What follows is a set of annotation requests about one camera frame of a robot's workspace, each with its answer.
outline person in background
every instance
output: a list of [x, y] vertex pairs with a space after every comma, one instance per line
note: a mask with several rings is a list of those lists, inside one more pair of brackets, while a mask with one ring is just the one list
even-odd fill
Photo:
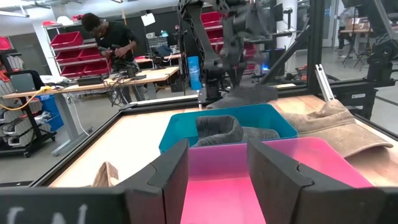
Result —
[[349, 7], [344, 9], [344, 11], [337, 17], [340, 20], [340, 28], [338, 30], [338, 50], [343, 50], [345, 43], [344, 40], [347, 40], [351, 43], [353, 38], [349, 35], [349, 33], [341, 33], [340, 31], [346, 29], [346, 21], [348, 19], [352, 19], [358, 16], [358, 10], [355, 7]]
[[[133, 62], [139, 68], [133, 54], [137, 49], [139, 41], [128, 26], [121, 22], [104, 21], [92, 13], [84, 14], [81, 18], [81, 24], [85, 30], [95, 36], [95, 41], [99, 47], [110, 49], [112, 45], [120, 46], [120, 48], [114, 51], [115, 56], [124, 57], [125, 61]], [[112, 50], [102, 51], [101, 54], [109, 58]], [[143, 86], [132, 86], [132, 90], [137, 101], [145, 100]], [[124, 104], [130, 103], [132, 100], [129, 87], [124, 87], [123, 90], [119, 90], [119, 93], [122, 94], [122, 91]]]

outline cardboard box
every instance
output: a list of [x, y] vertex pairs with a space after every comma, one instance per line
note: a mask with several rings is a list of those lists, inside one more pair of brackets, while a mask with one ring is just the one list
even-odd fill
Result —
[[346, 21], [346, 30], [353, 30], [353, 27], [355, 30], [359, 29], [364, 29], [364, 30], [369, 30], [370, 28], [370, 23], [367, 17], [361, 17], [361, 18], [351, 18], [347, 19]]

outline teal plastic tray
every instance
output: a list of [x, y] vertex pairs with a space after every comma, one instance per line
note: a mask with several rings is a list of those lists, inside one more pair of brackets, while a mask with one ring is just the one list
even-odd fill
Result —
[[190, 146], [193, 146], [198, 142], [196, 118], [219, 115], [234, 116], [244, 127], [273, 129], [278, 132], [279, 139], [297, 138], [297, 131], [271, 105], [241, 106], [173, 115], [160, 142], [160, 152], [166, 152], [179, 140], [185, 138], [189, 140]]

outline ceiling light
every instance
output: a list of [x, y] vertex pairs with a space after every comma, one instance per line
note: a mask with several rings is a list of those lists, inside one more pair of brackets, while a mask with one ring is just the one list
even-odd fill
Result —
[[22, 14], [22, 13], [16, 13], [16, 12], [5, 12], [5, 11], [0, 11], [0, 16], [29, 17], [28, 14]]

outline floor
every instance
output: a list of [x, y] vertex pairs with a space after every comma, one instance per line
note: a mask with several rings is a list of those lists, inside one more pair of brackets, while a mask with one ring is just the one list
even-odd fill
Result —
[[[338, 59], [338, 53], [334, 49], [323, 49], [322, 65], [327, 74], [333, 75], [340, 80], [349, 80], [365, 77], [367, 68], [363, 67], [359, 71], [359, 67], [353, 68], [355, 62], [348, 62], [346, 68], [343, 68]], [[295, 67], [301, 67], [307, 62], [306, 52], [297, 52], [287, 63], [286, 70], [294, 72]], [[398, 79], [398, 73], [392, 76]], [[195, 91], [188, 90], [187, 94], [194, 94]], [[168, 98], [173, 96], [181, 96], [182, 93], [171, 93], [170, 90], [160, 90], [157, 94], [158, 98]], [[380, 88], [377, 96], [390, 101], [376, 99], [373, 116], [371, 121], [378, 125], [398, 133], [398, 86]], [[110, 119], [118, 111], [118, 107], [111, 107], [110, 102], [105, 96], [86, 96], [82, 99], [73, 97], [76, 109], [80, 117], [81, 125], [84, 128], [100, 127], [105, 121]], [[76, 126], [78, 122], [76, 118], [75, 108], [69, 105]], [[63, 156], [53, 157], [51, 152], [59, 145], [68, 140], [68, 135], [64, 128], [60, 128], [55, 142], [49, 141], [41, 150], [34, 153], [31, 158], [26, 159], [23, 156], [0, 157], [0, 183], [19, 182], [26, 180], [35, 180], [41, 177], [46, 171], [59, 162]]]

